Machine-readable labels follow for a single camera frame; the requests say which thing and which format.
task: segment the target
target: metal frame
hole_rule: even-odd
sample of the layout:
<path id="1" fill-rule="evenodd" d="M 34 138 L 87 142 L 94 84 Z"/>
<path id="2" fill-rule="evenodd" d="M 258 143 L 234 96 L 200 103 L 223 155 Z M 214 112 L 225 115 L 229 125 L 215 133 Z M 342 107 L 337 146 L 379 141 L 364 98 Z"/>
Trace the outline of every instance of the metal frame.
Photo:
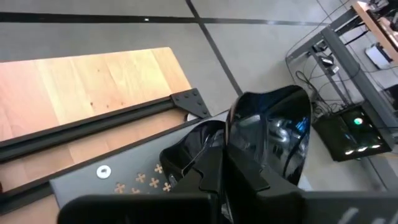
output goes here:
<path id="1" fill-rule="evenodd" d="M 186 110 L 199 118 L 209 116 L 207 107 L 198 90 L 187 90 L 158 100 L 148 101 L 139 105 L 2 141 L 0 142 L 0 162 L 6 162 L 39 152 L 173 108 Z"/>
<path id="2" fill-rule="evenodd" d="M 4 142 L 2 142 L 2 145 L 14 147 L 7 148 L 7 150 L 5 152 L 1 152 L 0 155 L 10 156 L 12 155 L 12 149 L 21 149 L 17 151 L 14 156 L 22 156 L 44 150 L 50 146 L 54 146 L 55 144 L 63 144 L 68 141 L 76 140 L 90 134 L 104 131 L 109 128 L 135 121 L 145 116 L 150 116 L 173 108 L 186 110 L 187 112 L 194 114 L 198 118 L 192 121 L 187 121 L 179 126 L 134 142 L 119 149 L 107 152 L 90 160 L 75 164 L 74 166 L 29 182 L 28 184 L 3 192 L 0 194 L 0 214 L 3 215 L 5 213 L 11 212 L 52 194 L 53 192 L 50 187 L 49 181 L 53 178 L 59 177 L 77 169 L 81 169 L 84 166 L 90 165 L 109 156 L 116 155 L 120 152 L 131 149 L 132 147 L 151 141 L 160 136 L 195 124 L 202 119 L 210 117 L 210 114 L 198 90 L 192 89 L 180 93 L 175 93 L 168 97 L 150 101 L 140 105 L 131 106 L 121 110 L 77 121 L 71 124 L 66 124 L 56 128 L 29 134 L 20 138 L 10 139 L 9 141 L 4 141 L 5 143 L 8 142 L 8 144 L 4 144 Z M 31 141 L 37 142 L 34 150 L 28 147 L 29 142 Z"/>
<path id="3" fill-rule="evenodd" d="M 321 32 L 315 34 L 310 40 L 300 46 L 297 50 L 293 51 L 287 58 L 287 62 L 290 63 L 299 56 L 307 54 L 315 58 L 317 64 L 325 72 L 327 78 L 333 85 L 333 88 L 337 91 L 341 99 L 346 102 L 344 94 L 340 91 L 336 83 L 331 78 L 328 70 L 322 65 L 318 56 L 316 55 L 313 46 L 324 41 L 324 43 L 331 50 L 332 54 L 339 61 L 341 67 L 346 71 L 351 81 L 358 89 L 360 94 L 365 99 L 364 110 L 371 118 L 372 122 L 378 127 L 381 135 L 386 140 L 390 147 L 393 147 L 394 140 L 388 129 L 384 127 L 397 127 L 398 119 L 395 117 L 393 110 L 387 104 L 387 102 L 379 95 L 377 90 L 373 87 L 370 80 L 367 78 L 365 73 L 362 71 L 361 66 L 350 54 L 344 43 L 340 40 L 339 36 L 343 35 L 347 30 L 361 22 L 360 17 L 356 14 L 355 10 L 351 8 L 337 20 L 333 21 L 330 25 L 326 26 Z M 372 169 L 378 174 L 379 180 L 387 190 L 398 189 L 398 177 L 394 170 L 388 164 L 387 159 L 383 157 L 368 157 L 368 161 L 364 161 L 364 166 L 367 164 L 372 165 Z"/>

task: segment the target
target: black metal bracket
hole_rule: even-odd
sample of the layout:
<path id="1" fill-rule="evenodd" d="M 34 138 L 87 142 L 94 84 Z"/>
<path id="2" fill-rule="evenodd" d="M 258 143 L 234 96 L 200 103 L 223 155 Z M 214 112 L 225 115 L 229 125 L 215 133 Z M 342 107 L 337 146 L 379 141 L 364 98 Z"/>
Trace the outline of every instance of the black metal bracket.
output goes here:
<path id="1" fill-rule="evenodd" d="M 0 142 L 0 163 L 174 108 L 183 109 L 202 119 L 210 116 L 199 91 L 194 88 L 158 100 L 2 141 Z"/>

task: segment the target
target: wooden board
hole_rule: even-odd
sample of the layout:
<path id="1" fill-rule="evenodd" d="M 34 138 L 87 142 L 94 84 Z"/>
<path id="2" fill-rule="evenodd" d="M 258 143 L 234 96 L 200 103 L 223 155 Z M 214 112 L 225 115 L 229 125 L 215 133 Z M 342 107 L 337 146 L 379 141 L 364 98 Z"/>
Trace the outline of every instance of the wooden board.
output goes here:
<path id="1" fill-rule="evenodd" d="M 188 89 L 169 48 L 0 63 L 0 141 Z M 11 190 L 182 124 L 184 116 L 166 111 L 1 164 L 0 182 L 4 191 Z M 36 212 L 51 200 L 43 206 L 37 202 Z M 19 213 L 1 217 L 0 223 L 11 223 L 9 215 Z"/>
<path id="2" fill-rule="evenodd" d="M 366 24 L 369 30 L 373 33 L 373 35 L 377 38 L 380 44 L 384 47 L 390 58 L 393 60 L 392 63 L 398 65 L 398 52 L 388 41 L 387 37 L 380 31 L 378 26 L 373 22 L 371 17 L 367 14 L 367 10 L 369 6 L 365 2 L 358 1 L 353 4 L 353 8 L 356 11 L 357 15 L 362 18 L 362 21 Z M 389 27 L 386 27 L 386 32 L 389 36 L 395 39 L 396 32 L 392 31 Z"/>

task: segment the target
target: small metal part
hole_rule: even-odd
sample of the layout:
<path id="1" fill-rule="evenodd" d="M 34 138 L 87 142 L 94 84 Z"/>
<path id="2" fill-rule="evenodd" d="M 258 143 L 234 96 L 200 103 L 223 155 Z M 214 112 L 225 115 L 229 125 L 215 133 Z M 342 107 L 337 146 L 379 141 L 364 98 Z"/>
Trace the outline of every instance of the small metal part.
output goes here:
<path id="1" fill-rule="evenodd" d="M 97 177 L 100 179 L 107 179 L 111 175 L 111 168 L 107 165 L 102 165 L 97 169 Z"/>
<path id="2" fill-rule="evenodd" d="M 185 117 L 185 121 L 192 121 L 192 120 L 197 119 L 197 118 L 198 118 L 197 116 L 195 116 L 195 115 L 189 113 L 189 114 L 187 114 L 187 116 Z"/>

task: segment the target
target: gray metal table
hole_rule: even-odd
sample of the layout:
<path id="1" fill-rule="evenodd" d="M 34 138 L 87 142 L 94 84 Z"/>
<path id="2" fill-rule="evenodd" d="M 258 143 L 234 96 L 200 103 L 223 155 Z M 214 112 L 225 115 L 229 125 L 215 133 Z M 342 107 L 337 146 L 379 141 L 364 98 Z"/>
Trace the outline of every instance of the gray metal table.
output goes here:
<path id="1" fill-rule="evenodd" d="M 346 26 L 346 24 L 357 16 L 358 15 L 356 14 L 355 10 L 351 8 L 331 24 L 326 26 L 321 32 L 315 34 L 297 50 L 288 55 L 286 61 L 287 63 L 291 63 L 296 58 L 308 54 L 314 57 L 314 59 L 317 61 L 317 64 L 320 66 L 323 72 L 325 72 L 326 77 L 329 79 L 334 89 L 341 97 L 342 101 L 346 102 L 344 94 L 340 91 L 335 81 L 332 79 L 331 72 L 327 70 L 325 66 L 323 66 L 313 49 L 313 46 L 319 44 L 320 42 L 324 42 L 335 56 L 337 61 L 339 61 L 342 69 L 345 70 L 362 97 L 365 99 L 365 102 L 363 102 L 363 107 L 368 116 L 372 119 L 372 122 L 379 127 L 398 127 L 398 119 L 394 115 L 394 111 L 388 105 L 388 102 L 380 96 L 373 84 L 361 69 L 359 63 L 355 61 L 355 58 L 350 54 L 344 43 L 339 38 L 340 35 L 343 35 L 346 31 L 352 29 L 352 27 Z M 389 129 L 381 128 L 380 133 L 390 147 L 393 148 L 394 140 Z M 372 169 L 374 168 L 387 189 L 397 190 L 398 177 L 388 164 L 386 158 L 380 156 L 371 156 L 368 157 L 368 159 L 368 161 L 362 161 L 364 165 L 370 165 L 372 166 Z"/>

